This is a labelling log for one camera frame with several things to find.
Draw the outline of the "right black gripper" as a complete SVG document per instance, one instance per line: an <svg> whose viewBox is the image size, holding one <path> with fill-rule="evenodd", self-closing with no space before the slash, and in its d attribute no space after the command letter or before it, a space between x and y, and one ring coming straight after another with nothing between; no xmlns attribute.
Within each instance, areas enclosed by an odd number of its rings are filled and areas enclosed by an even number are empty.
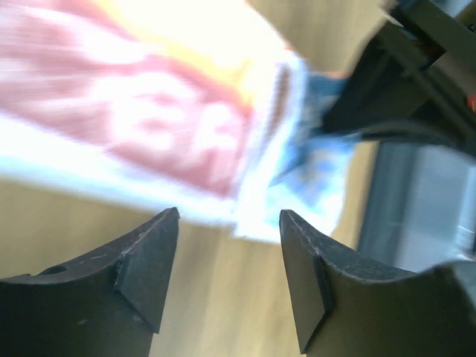
<svg viewBox="0 0 476 357"><path fill-rule="evenodd" d="M323 130L448 147L475 156L475 2L456 16L435 1L386 1Z"/></svg>

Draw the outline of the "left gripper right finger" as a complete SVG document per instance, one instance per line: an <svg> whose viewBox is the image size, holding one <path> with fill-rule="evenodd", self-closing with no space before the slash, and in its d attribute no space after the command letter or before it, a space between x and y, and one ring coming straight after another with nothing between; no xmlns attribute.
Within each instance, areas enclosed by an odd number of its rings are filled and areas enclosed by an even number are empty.
<svg viewBox="0 0 476 357"><path fill-rule="evenodd" d="M473 356L475 263L388 266L280 213L283 262L305 356Z"/></svg>

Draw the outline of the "lettered beige towel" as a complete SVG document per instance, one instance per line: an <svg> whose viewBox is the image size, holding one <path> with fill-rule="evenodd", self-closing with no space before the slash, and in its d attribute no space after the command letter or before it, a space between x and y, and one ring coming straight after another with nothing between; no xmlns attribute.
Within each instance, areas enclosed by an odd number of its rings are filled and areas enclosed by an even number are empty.
<svg viewBox="0 0 476 357"><path fill-rule="evenodd" d="M292 209L331 234L351 138L314 72L240 1L3 1L1 176L233 225L276 242Z"/></svg>

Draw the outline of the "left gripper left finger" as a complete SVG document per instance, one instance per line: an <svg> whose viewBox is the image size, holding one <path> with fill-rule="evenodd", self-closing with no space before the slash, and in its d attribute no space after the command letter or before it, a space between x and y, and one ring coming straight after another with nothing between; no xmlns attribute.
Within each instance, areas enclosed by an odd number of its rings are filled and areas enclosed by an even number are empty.
<svg viewBox="0 0 476 357"><path fill-rule="evenodd" d="M179 235L163 210L123 236L37 275L1 281L3 356L148 356Z"/></svg>

